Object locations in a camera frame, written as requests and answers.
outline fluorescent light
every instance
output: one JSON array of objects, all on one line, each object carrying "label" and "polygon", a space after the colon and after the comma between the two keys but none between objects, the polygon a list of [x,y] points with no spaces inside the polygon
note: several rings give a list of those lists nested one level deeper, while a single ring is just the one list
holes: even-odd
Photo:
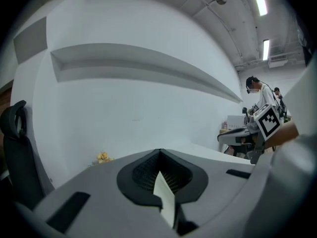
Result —
[{"label": "fluorescent light", "polygon": [[260,11],[260,16],[267,14],[265,0],[257,0],[257,3]]},{"label": "fluorescent light", "polygon": [[267,60],[269,50],[269,40],[263,41],[263,61]]}]

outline black chair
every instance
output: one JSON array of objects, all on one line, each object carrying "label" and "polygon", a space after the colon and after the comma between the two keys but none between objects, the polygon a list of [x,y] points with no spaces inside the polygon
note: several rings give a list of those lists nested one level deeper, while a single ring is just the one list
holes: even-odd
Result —
[{"label": "black chair", "polygon": [[25,101],[4,110],[0,129],[4,134],[3,150],[13,187],[14,199],[29,209],[44,198],[36,170],[33,149],[26,136]]}]

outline white shirt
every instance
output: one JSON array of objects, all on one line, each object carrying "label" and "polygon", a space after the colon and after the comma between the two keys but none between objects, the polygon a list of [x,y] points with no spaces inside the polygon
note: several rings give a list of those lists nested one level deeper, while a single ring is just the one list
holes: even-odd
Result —
[{"label": "white shirt", "polygon": [[260,100],[258,102],[259,109],[263,107],[266,103],[271,104],[273,107],[275,107],[275,110],[277,110],[272,91],[267,85],[262,84],[260,90]]}]

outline chair headrest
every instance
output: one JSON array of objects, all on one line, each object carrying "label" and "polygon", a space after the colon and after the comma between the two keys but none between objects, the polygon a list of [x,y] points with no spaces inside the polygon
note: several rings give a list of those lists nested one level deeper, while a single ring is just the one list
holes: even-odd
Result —
[{"label": "chair headrest", "polygon": [[[19,139],[20,135],[26,134],[26,116],[23,110],[26,101],[19,101],[13,106],[6,108],[0,117],[0,129],[5,136]],[[18,119],[21,118],[21,129],[18,131]]]}]

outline ceiling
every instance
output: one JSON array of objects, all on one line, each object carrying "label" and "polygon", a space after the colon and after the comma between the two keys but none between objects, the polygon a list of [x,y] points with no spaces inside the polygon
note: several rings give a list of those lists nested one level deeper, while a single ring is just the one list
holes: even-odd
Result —
[{"label": "ceiling", "polygon": [[[47,1],[33,0],[30,4],[37,2],[33,7],[39,7]],[[204,27],[238,71],[267,66],[267,61],[262,61],[265,39],[270,39],[269,57],[286,54],[289,62],[285,66],[304,64],[295,15],[283,0],[265,0],[268,13],[264,16],[259,15],[256,0],[227,0],[224,5],[215,0],[160,1]]]}]

